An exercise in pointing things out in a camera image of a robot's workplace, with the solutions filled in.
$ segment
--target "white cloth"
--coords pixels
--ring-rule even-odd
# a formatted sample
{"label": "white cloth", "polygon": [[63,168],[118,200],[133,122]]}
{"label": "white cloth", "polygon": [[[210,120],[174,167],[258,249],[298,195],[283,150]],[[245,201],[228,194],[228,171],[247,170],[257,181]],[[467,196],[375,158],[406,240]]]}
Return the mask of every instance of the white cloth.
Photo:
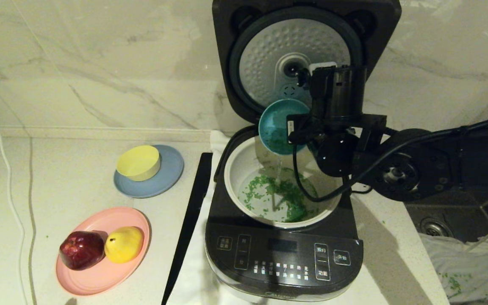
{"label": "white cloth", "polygon": [[488,304],[488,240],[466,253],[473,243],[420,236],[450,303]]}
{"label": "white cloth", "polygon": [[221,132],[211,132],[211,151],[213,153],[211,181],[205,199],[203,200],[201,212],[199,213],[195,230],[191,236],[191,241],[189,242],[188,251],[186,252],[184,262],[182,263],[180,274],[178,275],[174,289],[167,302],[168,304],[249,304],[246,301],[233,297],[227,290],[224,290],[219,286],[216,276],[208,264],[205,253],[205,229],[215,187],[213,177],[219,159],[221,158],[221,154],[223,153],[223,149],[228,142],[229,138],[225,137]]}

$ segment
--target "rice cooker lid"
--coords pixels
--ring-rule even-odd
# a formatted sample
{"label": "rice cooker lid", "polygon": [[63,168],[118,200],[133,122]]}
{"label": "rice cooker lid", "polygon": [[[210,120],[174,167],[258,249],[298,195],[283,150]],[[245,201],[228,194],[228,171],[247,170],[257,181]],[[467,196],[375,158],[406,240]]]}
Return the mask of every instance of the rice cooker lid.
{"label": "rice cooker lid", "polygon": [[320,62],[363,64],[361,41],[341,17],[295,6],[252,22],[236,40],[228,64],[237,102],[256,114],[247,120],[258,124],[265,108],[283,98],[311,107],[310,94],[296,85],[294,72]]}

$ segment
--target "rice cooker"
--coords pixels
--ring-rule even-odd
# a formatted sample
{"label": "rice cooker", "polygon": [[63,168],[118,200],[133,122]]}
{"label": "rice cooker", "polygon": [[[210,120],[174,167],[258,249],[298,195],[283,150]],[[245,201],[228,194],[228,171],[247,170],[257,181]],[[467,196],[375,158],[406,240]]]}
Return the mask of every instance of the rice cooker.
{"label": "rice cooker", "polygon": [[[219,282],[240,298],[323,301],[347,290],[363,262],[348,193],[307,202],[291,183],[292,156],[268,151],[261,113],[293,98],[310,106],[295,71],[364,64],[372,72],[401,14],[397,0],[215,0],[213,22],[229,102],[254,125],[229,141],[214,180],[205,250]],[[308,191],[342,183],[308,149],[297,159]]]}

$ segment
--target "yellow bowl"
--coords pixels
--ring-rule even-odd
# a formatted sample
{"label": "yellow bowl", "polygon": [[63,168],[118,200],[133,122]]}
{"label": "yellow bowl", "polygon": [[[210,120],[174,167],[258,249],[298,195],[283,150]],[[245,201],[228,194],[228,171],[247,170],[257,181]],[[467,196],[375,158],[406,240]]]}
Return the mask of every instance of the yellow bowl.
{"label": "yellow bowl", "polygon": [[133,181],[144,181],[159,171],[161,158],[157,148],[150,145],[134,147],[126,151],[116,165],[116,170]]}

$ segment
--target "white power cord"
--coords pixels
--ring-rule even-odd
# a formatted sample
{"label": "white power cord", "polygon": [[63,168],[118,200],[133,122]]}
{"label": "white power cord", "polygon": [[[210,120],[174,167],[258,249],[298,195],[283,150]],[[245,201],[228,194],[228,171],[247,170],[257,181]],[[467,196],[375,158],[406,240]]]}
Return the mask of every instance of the white power cord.
{"label": "white power cord", "polygon": [[12,202],[12,193],[11,193],[11,178],[12,178],[12,170],[10,167],[10,164],[8,162],[8,159],[5,154],[5,149],[3,148],[3,137],[1,136],[0,132],[0,150],[1,150],[1,155],[3,156],[3,161],[5,162],[5,166],[7,168],[7,201],[8,201],[8,206],[10,207],[10,210],[12,211],[12,215],[14,216],[14,220],[16,224],[19,227],[19,232],[20,232],[20,245],[19,245],[19,250],[18,250],[18,260],[16,262],[16,271],[18,272],[18,280],[19,280],[19,285],[20,285],[20,291],[22,293],[22,303],[27,305],[28,301],[27,298],[25,297],[25,288],[24,284],[22,281],[22,248],[24,245],[24,239],[25,239],[25,230],[24,230],[24,225],[22,224],[22,221],[20,220],[20,217],[18,216],[18,212],[16,211],[16,206],[14,205],[14,202]]}

